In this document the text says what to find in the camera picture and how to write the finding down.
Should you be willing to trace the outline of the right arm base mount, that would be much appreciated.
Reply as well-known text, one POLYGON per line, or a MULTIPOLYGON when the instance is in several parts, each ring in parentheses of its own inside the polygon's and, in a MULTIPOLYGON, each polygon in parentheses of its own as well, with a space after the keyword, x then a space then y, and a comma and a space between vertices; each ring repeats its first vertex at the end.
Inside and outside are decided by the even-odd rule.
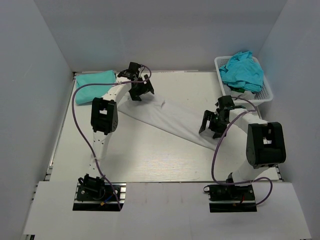
POLYGON ((210 213, 253 213, 257 212, 252 184, 210 184, 203 188, 208 194, 210 213))

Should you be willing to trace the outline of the crumpled teal t shirt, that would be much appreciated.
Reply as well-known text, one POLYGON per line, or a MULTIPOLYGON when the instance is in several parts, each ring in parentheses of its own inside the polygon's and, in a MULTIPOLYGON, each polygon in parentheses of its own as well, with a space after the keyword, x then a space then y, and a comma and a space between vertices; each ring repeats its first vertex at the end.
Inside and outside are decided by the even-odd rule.
POLYGON ((219 68, 222 82, 235 89, 258 93, 263 88, 264 71, 251 51, 240 51, 219 68))

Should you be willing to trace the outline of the white garment in basket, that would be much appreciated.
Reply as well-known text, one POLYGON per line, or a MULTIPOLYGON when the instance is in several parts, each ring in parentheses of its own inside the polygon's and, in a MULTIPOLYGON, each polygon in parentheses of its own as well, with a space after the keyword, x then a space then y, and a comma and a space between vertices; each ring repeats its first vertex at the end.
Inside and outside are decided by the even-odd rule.
POLYGON ((230 95, 232 97, 240 97, 241 99, 246 99, 246 100, 254 100, 256 94, 248 91, 248 90, 244 90, 244 89, 235 89, 235 88, 230 88, 228 85, 223 85, 224 88, 224 92, 226 95, 230 95))

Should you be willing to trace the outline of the white plastic basket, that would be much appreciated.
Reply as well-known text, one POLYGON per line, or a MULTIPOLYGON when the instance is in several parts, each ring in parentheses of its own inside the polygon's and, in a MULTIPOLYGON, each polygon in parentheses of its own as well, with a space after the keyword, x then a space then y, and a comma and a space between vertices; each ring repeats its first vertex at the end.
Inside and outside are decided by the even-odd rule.
MULTIPOLYGON (((227 93, 226 93, 226 88, 224 87, 224 84, 221 79, 219 68, 221 66, 227 64, 230 58, 231 58, 231 56, 218 56, 214 59, 214 65, 215 65, 216 72, 217 72, 217 78, 218 78, 218 82, 219 82, 223 96, 226 96, 227 93)), ((270 102, 272 100, 273 100, 273 93, 270 88, 269 82, 268 82, 266 76, 264 75, 262 90, 260 92, 256 93, 255 98, 253 100, 250 100, 250 102, 253 103, 255 106, 259 106, 262 103, 270 102)))

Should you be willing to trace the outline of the white t shirt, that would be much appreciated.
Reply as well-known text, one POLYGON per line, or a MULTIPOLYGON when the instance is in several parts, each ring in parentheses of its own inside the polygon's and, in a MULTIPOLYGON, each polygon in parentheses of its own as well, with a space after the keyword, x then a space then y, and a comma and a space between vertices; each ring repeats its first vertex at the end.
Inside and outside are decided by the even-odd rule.
POLYGON ((206 129, 199 133, 203 114, 151 93, 140 98, 140 101, 134 101, 127 94, 121 100, 118 111, 202 147, 216 149, 218 140, 213 139, 212 131, 206 129))

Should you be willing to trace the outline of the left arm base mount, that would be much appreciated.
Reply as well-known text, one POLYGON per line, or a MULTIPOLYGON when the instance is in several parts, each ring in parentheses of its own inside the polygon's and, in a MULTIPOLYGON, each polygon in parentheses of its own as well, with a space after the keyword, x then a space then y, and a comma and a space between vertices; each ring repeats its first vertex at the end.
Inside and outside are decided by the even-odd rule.
POLYGON ((86 174, 78 178, 73 211, 119 212, 126 198, 126 183, 107 183, 102 177, 86 174))

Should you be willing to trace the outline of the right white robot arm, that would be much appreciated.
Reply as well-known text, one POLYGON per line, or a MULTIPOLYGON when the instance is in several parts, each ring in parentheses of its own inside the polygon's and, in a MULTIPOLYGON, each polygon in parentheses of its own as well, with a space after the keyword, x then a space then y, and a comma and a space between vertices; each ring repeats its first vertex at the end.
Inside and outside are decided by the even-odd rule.
POLYGON ((244 187, 262 179, 261 173, 286 161, 286 147, 283 127, 279 122, 268 122, 260 119, 254 113, 257 108, 247 109, 235 105, 233 97, 219 97, 216 110, 205 110, 199 133, 210 130, 212 138, 218 140, 212 159, 211 173, 215 173, 215 163, 219 149, 229 129, 236 125, 246 133, 245 161, 228 179, 212 180, 218 185, 226 186, 226 195, 236 200, 244 193, 244 187))

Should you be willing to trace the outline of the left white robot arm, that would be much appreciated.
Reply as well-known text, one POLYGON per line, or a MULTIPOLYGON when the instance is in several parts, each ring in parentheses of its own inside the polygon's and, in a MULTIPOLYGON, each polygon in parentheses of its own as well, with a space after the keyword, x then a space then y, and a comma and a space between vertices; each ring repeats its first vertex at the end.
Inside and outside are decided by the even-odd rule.
POLYGON ((118 127, 118 105, 125 95, 133 101, 141 101, 141 95, 154 94, 150 78, 152 73, 142 75, 149 68, 143 64, 130 62, 127 69, 122 70, 112 86, 102 97, 96 97, 91 104, 90 123, 93 130, 93 154, 88 173, 93 177, 100 176, 97 165, 106 159, 108 144, 113 132, 118 127))

